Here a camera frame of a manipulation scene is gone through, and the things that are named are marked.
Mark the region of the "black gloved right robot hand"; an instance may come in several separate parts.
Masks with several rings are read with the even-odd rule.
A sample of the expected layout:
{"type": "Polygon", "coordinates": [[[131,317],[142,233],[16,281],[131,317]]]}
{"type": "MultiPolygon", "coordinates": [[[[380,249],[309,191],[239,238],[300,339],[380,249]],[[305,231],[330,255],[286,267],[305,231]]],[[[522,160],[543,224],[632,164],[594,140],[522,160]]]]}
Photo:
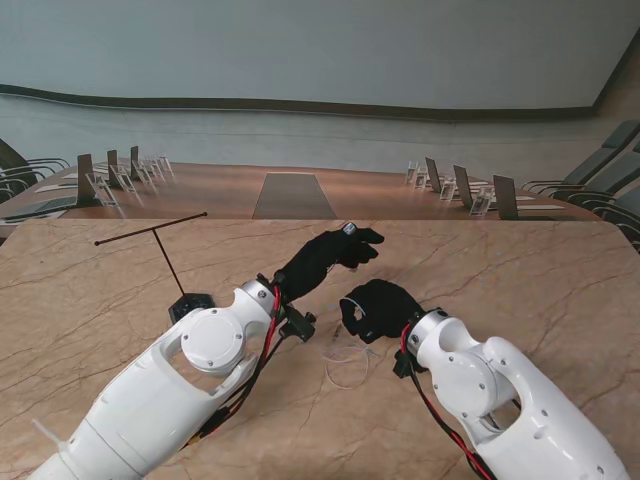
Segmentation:
{"type": "Polygon", "coordinates": [[[404,288],[382,279],[357,286],[339,301],[339,307],[344,327],[366,344],[381,337],[399,338],[410,322],[426,315],[404,288]]]}

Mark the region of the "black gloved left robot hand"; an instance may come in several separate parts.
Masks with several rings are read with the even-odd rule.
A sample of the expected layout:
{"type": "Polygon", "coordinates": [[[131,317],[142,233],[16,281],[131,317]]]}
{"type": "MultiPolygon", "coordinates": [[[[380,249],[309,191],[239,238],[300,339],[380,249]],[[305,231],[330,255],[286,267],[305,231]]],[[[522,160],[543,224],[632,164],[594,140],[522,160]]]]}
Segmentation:
{"type": "Polygon", "coordinates": [[[359,228],[352,222],[338,230],[325,231],[308,241],[275,273],[274,284],[286,303],[293,302],[318,287],[334,265],[355,269],[377,258],[374,246],[384,240],[375,230],[359,228]]]}

